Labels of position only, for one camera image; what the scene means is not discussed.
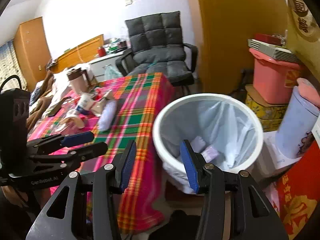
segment pink plastic bin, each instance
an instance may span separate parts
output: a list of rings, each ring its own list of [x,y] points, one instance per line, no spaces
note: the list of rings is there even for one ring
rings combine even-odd
[[[273,59],[253,48],[249,51],[255,57],[253,87],[269,104],[287,104],[301,76],[302,66]]]

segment jug handle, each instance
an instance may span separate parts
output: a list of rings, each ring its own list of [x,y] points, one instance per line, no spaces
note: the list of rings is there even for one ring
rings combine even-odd
[[[88,87],[90,87],[91,86],[91,82],[90,82],[87,70],[83,69],[83,70],[81,70],[80,73],[85,75],[85,78],[87,79]]]

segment brown lid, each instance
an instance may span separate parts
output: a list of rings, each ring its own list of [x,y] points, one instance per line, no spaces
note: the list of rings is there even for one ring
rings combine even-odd
[[[249,96],[259,105],[271,107],[271,106],[287,106],[288,104],[269,104],[266,102],[259,92],[253,87],[253,85],[246,85],[245,90],[247,90]]]
[[[70,71],[68,71],[67,76],[70,81],[82,76],[81,68],[71,69]]]

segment white dresser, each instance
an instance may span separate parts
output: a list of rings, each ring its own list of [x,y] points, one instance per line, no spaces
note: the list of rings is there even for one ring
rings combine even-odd
[[[123,55],[123,52],[124,51],[108,54],[106,56],[98,57],[88,62],[88,64],[90,64],[93,75],[98,82],[105,81],[105,67],[108,67],[109,65],[116,67],[116,60]]]

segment blue cylinder container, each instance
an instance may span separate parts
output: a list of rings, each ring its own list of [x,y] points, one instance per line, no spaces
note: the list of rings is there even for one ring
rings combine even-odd
[[[311,145],[311,133],[319,116],[319,109],[293,88],[290,102],[283,121],[276,133],[276,146],[288,158],[301,156]]]

